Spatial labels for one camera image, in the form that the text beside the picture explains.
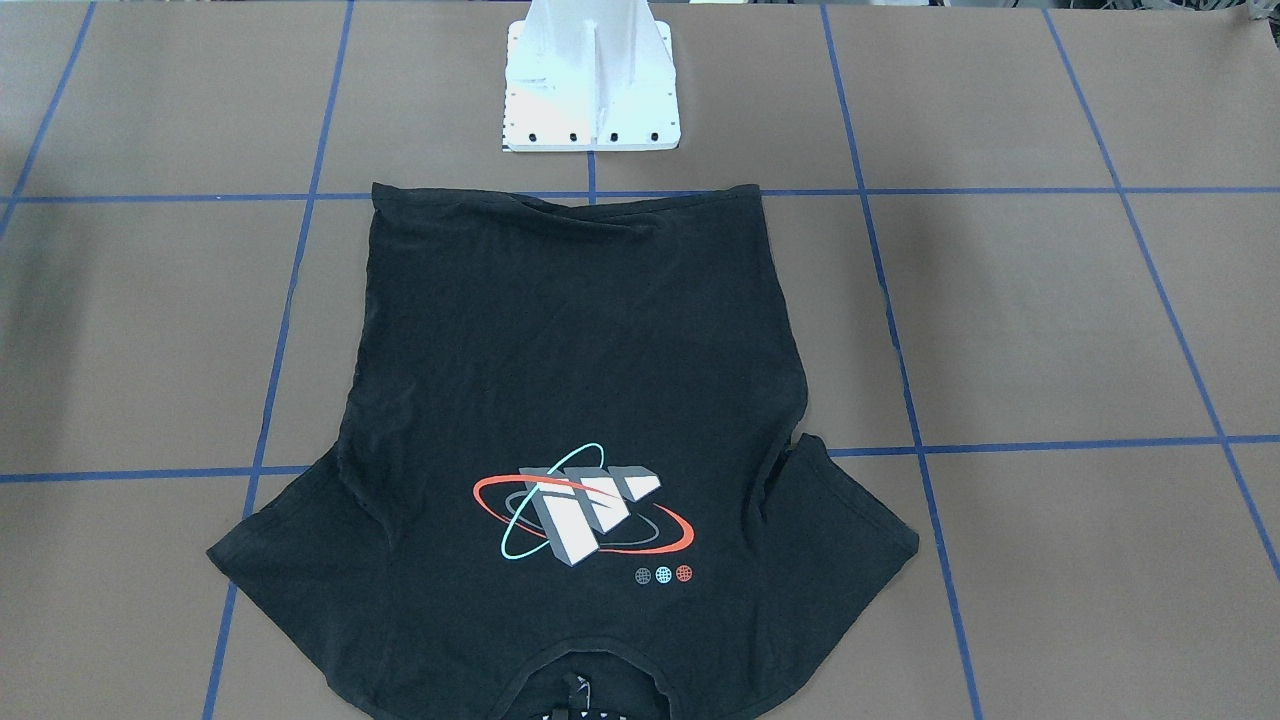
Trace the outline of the black graphic t-shirt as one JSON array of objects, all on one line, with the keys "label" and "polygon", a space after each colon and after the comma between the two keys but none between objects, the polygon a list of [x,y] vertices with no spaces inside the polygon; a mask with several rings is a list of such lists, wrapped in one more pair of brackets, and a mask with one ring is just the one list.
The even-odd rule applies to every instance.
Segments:
[{"label": "black graphic t-shirt", "polygon": [[372,187],[333,446],[207,552],[375,719],[755,719],[919,536],[797,427],[754,184]]}]

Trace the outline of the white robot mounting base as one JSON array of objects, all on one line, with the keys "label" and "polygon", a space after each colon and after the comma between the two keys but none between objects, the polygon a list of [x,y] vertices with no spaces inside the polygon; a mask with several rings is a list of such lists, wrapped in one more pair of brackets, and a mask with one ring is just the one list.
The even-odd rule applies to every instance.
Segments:
[{"label": "white robot mounting base", "polygon": [[682,137],[672,31],[646,1],[532,1],[507,29],[507,152],[641,152]]}]

